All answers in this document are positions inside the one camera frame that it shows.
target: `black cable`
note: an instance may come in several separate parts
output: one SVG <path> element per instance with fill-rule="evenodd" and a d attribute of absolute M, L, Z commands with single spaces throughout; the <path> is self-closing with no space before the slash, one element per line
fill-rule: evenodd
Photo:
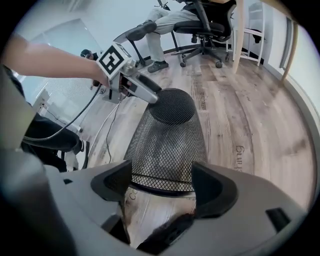
<path fill-rule="evenodd" d="M 97 93 L 99 92 L 101 85 L 102 84 L 100 83 L 98 88 L 97 88 L 97 90 L 95 91 L 93 97 L 90 99 L 88 104 L 80 111 L 80 113 L 77 114 L 76 117 L 71 122 L 66 124 L 64 127 L 62 127 L 60 130 L 58 130 L 56 133 L 54 133 L 51 136 L 46 137 L 46 138 L 30 138 L 30 137 L 24 136 L 23 142 L 25 142 L 25 143 L 28 143 L 28 142 L 44 142 L 44 141 L 48 141 L 48 140 L 52 139 L 53 137 L 57 136 L 64 129 L 66 129 L 68 126 L 70 126 L 87 109 L 87 107 L 91 104 L 91 102 L 94 100 L 94 98 L 96 97 Z"/>
<path fill-rule="evenodd" d="M 59 121 L 60 123 L 62 123 L 62 124 L 64 124 L 64 125 L 66 125 L 66 123 L 65 122 L 62 122 L 62 121 L 60 121 L 54 114 L 52 114 L 48 109 L 45 109 L 46 111 L 48 111 L 49 112 L 49 114 L 51 114 L 53 117 L 54 117 L 54 119 L 56 120 L 56 121 Z"/>
<path fill-rule="evenodd" d="M 119 102 L 118 107 L 117 107 L 117 109 L 115 110 L 114 118 L 113 118 L 113 120 L 112 120 L 112 122 L 111 122 L 111 124 L 110 124 L 110 128 L 109 128 L 109 131 L 108 131 L 108 133 L 107 133 L 107 135 L 106 135 L 106 139 L 105 139 L 105 140 L 106 140 L 106 149 L 108 150 L 108 154 L 109 154 L 109 164 L 111 163 L 111 154 L 110 154 L 109 145 L 108 145 L 108 135 L 109 135 L 109 133 L 110 133 L 110 131 L 111 131 L 111 126 L 112 126 L 112 124 L 114 123 L 114 121 L 115 121 L 115 119 L 116 119 L 117 111 L 118 111 L 118 109 L 119 109 L 119 106 L 120 106 L 121 102 L 122 102 L 122 101 Z"/>

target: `white cable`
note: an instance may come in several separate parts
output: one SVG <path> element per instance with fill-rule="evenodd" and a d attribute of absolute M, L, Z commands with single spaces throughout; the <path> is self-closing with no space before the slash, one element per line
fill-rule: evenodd
<path fill-rule="evenodd" d="M 114 109 L 111 111 L 111 113 L 110 113 L 110 114 L 106 117 L 106 119 L 103 121 L 100 129 L 98 130 L 98 132 L 96 133 L 96 135 L 95 135 L 95 137 L 94 137 L 94 140 L 93 140 L 93 142 L 92 142 L 92 144 L 91 144 L 91 147 L 90 147 L 90 150 L 89 150 L 89 153 L 88 153 L 88 156 L 90 155 L 90 152 L 91 152 L 91 150 L 92 150 L 92 148 L 93 148 L 93 146 L 94 146 L 94 144 L 95 144 L 95 142 L 96 142 L 96 139 L 97 139 L 97 137 L 98 137 L 98 135 L 99 135 L 102 127 L 105 125 L 106 121 L 107 121 L 108 118 L 111 116 L 111 114 L 116 110 L 116 108 L 118 107 L 118 105 L 120 104 L 120 102 L 114 107 Z"/>

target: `forearm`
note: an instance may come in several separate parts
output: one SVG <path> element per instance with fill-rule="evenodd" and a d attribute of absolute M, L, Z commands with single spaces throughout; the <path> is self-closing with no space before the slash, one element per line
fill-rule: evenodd
<path fill-rule="evenodd" d="M 2 63 L 23 76 L 89 78 L 100 80 L 102 71 L 94 60 L 76 56 L 47 44 L 29 43 L 14 35 Z"/>

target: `black office chair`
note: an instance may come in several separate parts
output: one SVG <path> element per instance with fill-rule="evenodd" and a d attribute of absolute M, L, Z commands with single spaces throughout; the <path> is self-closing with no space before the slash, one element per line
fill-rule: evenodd
<path fill-rule="evenodd" d="M 201 3 L 199 0 L 192 0 L 198 12 L 200 21 L 182 21 L 174 25 L 173 30 L 176 33 L 191 34 L 192 43 L 197 43 L 200 38 L 200 46 L 195 49 L 186 50 L 182 54 L 181 67 L 186 66 L 186 60 L 198 54 L 208 54 L 218 61 L 215 63 L 217 68 L 222 68 L 222 59 L 212 50 L 214 47 L 213 40 L 225 42 L 231 37 L 231 13 L 236 7 L 236 1 L 230 0 L 226 3 Z"/>

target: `mesh trash can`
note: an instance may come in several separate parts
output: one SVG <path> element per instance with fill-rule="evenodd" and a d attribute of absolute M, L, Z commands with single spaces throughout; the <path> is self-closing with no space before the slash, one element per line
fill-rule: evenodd
<path fill-rule="evenodd" d="M 125 153 L 132 185 L 148 193 L 178 197 L 193 192 L 192 162 L 207 162 L 195 103 L 180 89 L 164 89 L 149 104 Z"/>

